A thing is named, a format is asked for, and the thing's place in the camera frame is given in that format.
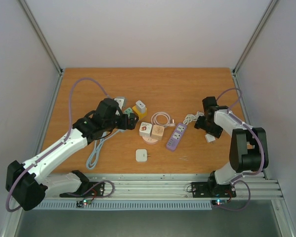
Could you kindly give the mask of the white 66W charger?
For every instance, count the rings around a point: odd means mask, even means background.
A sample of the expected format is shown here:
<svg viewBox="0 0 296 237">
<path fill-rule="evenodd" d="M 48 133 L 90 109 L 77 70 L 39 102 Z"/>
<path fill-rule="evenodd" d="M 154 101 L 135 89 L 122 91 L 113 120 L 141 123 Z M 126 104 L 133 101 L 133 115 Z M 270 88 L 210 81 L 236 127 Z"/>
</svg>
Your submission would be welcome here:
<svg viewBox="0 0 296 237">
<path fill-rule="evenodd" d="M 136 101 L 135 105 L 140 113 L 146 112 L 146 105 L 141 100 Z"/>
</svg>

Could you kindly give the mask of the small white charger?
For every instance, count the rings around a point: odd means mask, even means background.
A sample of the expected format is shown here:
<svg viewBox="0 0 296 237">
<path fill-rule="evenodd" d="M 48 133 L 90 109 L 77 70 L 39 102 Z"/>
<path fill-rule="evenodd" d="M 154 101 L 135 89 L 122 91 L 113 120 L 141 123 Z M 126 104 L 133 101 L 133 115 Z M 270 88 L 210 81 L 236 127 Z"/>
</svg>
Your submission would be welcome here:
<svg viewBox="0 0 296 237">
<path fill-rule="evenodd" d="M 216 138 L 214 136 L 210 135 L 210 134 L 206 134 L 205 139 L 210 144 L 214 144 L 215 141 L 216 141 Z"/>
</svg>

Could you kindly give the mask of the pink round socket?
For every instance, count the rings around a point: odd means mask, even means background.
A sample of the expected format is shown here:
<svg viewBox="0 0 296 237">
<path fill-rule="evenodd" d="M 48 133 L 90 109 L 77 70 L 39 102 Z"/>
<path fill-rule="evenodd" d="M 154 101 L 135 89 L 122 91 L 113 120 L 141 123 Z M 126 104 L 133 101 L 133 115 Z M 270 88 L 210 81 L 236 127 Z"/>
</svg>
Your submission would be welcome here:
<svg viewBox="0 0 296 237">
<path fill-rule="evenodd" d="M 159 142 L 158 140 L 152 139 L 151 137 L 142 137 L 142 139 L 148 145 L 155 145 L 155 144 L 157 144 Z"/>
</svg>

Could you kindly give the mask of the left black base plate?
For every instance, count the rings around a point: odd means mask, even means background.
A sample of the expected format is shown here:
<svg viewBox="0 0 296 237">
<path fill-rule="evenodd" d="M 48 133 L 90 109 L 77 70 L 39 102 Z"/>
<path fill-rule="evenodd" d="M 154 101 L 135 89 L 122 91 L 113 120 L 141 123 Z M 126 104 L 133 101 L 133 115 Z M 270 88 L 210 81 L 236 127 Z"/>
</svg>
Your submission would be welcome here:
<svg viewBox="0 0 296 237">
<path fill-rule="evenodd" d="M 62 193 L 61 198 L 88 198 L 102 197 L 105 184 L 100 182 L 83 182 L 80 187 L 73 193 Z"/>
</svg>

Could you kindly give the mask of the white flat charger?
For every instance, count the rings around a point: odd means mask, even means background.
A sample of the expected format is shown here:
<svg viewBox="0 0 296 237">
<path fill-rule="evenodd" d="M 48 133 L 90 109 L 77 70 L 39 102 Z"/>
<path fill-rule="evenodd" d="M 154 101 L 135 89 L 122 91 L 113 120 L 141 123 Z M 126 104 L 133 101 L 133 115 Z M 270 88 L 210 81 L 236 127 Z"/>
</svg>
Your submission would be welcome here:
<svg viewBox="0 0 296 237">
<path fill-rule="evenodd" d="M 135 159 L 137 162 L 146 162 L 150 156 L 146 149 L 137 149 L 135 151 Z"/>
</svg>

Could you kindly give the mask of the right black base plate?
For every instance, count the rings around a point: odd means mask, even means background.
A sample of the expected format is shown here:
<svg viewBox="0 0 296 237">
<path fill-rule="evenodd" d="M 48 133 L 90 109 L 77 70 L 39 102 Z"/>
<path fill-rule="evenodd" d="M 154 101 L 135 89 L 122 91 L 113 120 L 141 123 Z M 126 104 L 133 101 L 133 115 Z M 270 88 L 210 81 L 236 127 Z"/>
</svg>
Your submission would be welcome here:
<svg viewBox="0 0 296 237">
<path fill-rule="evenodd" d="M 235 198 L 237 196 L 236 191 L 233 191 L 230 185 L 192 182 L 191 188 L 194 198 Z"/>
</svg>

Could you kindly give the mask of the aluminium rail frame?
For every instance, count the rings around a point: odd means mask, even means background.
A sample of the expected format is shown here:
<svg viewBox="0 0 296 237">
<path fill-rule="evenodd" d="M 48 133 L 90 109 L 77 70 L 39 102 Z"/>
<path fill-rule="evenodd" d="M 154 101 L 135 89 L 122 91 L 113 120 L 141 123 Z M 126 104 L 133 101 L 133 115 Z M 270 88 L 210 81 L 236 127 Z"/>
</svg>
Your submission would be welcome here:
<svg viewBox="0 0 296 237">
<path fill-rule="evenodd" d="M 114 183 L 113 200 L 191 200 L 186 191 L 192 182 L 207 181 L 208 174 L 99 174 L 87 173 L 93 182 L 108 180 Z M 283 200 L 277 180 L 266 179 L 263 174 L 242 179 L 251 191 L 252 200 Z"/>
</svg>

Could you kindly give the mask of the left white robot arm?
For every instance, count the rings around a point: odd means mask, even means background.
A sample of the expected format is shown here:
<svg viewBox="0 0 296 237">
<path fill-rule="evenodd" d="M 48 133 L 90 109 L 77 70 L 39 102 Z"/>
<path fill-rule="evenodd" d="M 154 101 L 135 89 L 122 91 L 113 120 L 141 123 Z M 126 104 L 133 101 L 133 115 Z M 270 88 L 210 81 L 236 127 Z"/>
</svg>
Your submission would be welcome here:
<svg viewBox="0 0 296 237">
<path fill-rule="evenodd" d="M 63 137 L 46 150 L 23 163 L 15 160 L 8 166 L 5 185 L 8 191 L 7 211 L 13 212 L 9 207 L 11 198 L 28 211 L 53 195 L 71 193 L 73 196 L 85 196 L 89 191 L 89 180 L 81 172 L 75 170 L 53 178 L 49 174 L 77 151 L 105 138 L 105 132 L 133 130 L 137 122 L 138 116 L 124 114 L 114 99 L 102 100 L 96 110 L 78 119 Z"/>
</svg>

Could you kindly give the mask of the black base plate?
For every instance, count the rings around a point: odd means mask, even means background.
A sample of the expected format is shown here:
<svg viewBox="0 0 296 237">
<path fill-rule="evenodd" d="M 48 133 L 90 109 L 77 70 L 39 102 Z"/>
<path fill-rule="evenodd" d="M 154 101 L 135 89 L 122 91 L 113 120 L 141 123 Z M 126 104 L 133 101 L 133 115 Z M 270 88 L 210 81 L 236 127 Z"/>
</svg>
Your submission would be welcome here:
<svg viewBox="0 0 296 237">
<path fill-rule="evenodd" d="M 102 197 L 105 184 L 100 182 L 83 182 L 80 187 L 73 193 L 62 193 L 61 198 L 88 198 Z"/>
<path fill-rule="evenodd" d="M 237 196 L 236 191 L 233 191 L 230 185 L 192 182 L 191 188 L 194 198 L 235 198 Z"/>
</svg>

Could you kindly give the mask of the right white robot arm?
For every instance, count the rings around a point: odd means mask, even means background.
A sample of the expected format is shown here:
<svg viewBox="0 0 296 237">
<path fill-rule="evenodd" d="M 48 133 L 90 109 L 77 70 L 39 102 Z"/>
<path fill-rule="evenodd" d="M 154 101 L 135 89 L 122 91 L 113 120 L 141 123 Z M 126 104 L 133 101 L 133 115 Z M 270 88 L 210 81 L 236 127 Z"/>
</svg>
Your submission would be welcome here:
<svg viewBox="0 0 296 237">
<path fill-rule="evenodd" d="M 224 198 L 236 196 L 232 186 L 245 176 L 261 173 L 269 165 L 266 131 L 253 127 L 235 116 L 227 106 L 220 106 L 214 96 L 202 100 L 205 114 L 196 121 L 195 128 L 219 138 L 222 132 L 231 137 L 229 161 L 212 171 L 205 182 L 193 182 L 195 198 Z"/>
</svg>

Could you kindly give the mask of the white cube socket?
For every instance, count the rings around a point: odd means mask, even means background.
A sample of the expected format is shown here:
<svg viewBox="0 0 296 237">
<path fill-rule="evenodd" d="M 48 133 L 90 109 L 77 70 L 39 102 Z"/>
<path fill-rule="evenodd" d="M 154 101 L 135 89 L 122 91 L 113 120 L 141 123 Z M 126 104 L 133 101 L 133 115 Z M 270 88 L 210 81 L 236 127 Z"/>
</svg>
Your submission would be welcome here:
<svg viewBox="0 0 296 237">
<path fill-rule="evenodd" d="M 142 122 L 139 128 L 139 135 L 141 137 L 150 137 L 153 125 L 151 123 Z"/>
</svg>

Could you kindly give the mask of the green charger plug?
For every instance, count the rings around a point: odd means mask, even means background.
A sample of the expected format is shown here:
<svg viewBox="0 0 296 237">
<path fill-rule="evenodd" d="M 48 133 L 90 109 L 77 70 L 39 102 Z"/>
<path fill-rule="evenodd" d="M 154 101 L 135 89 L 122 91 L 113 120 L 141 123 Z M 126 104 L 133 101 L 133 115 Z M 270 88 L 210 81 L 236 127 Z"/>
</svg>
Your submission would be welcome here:
<svg viewBox="0 0 296 237">
<path fill-rule="evenodd" d="M 132 118 L 132 117 L 135 117 L 136 114 L 134 113 L 133 109 L 132 108 L 126 108 L 124 110 L 124 114 L 127 114 L 128 118 Z"/>
</svg>

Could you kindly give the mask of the purple power strip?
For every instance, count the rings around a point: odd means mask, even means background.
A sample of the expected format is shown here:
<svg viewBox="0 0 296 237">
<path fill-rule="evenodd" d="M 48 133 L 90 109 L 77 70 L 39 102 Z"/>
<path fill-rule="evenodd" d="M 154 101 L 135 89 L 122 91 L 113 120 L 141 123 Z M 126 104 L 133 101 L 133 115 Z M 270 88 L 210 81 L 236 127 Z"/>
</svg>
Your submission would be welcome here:
<svg viewBox="0 0 296 237">
<path fill-rule="evenodd" d="M 183 134 L 185 133 L 187 129 L 187 125 L 183 123 L 178 123 L 175 130 L 173 131 L 171 137 L 169 138 L 166 148 L 172 152 L 174 152 L 182 139 Z"/>
</svg>

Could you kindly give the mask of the yellow cube socket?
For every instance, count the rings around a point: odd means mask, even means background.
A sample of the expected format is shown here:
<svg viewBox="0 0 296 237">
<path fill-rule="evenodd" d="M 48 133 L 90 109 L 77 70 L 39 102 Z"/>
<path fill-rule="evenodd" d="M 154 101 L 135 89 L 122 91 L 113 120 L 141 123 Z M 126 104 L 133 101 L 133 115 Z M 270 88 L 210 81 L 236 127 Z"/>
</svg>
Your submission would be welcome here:
<svg viewBox="0 0 296 237">
<path fill-rule="evenodd" d="M 133 106 L 132 111 L 138 116 L 139 121 L 147 116 L 147 108 L 145 109 L 145 112 L 142 113 L 136 106 Z"/>
</svg>

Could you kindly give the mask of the beige cube socket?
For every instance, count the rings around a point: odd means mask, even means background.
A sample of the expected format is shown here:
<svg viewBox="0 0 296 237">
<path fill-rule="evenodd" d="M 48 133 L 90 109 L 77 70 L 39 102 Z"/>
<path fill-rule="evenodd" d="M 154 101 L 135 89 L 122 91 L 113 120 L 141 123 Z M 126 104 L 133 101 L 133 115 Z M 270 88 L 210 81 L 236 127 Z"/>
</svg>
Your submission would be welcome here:
<svg viewBox="0 0 296 237">
<path fill-rule="evenodd" d="M 165 128 L 161 125 L 154 124 L 151 130 L 151 138 L 161 141 L 164 135 Z"/>
</svg>

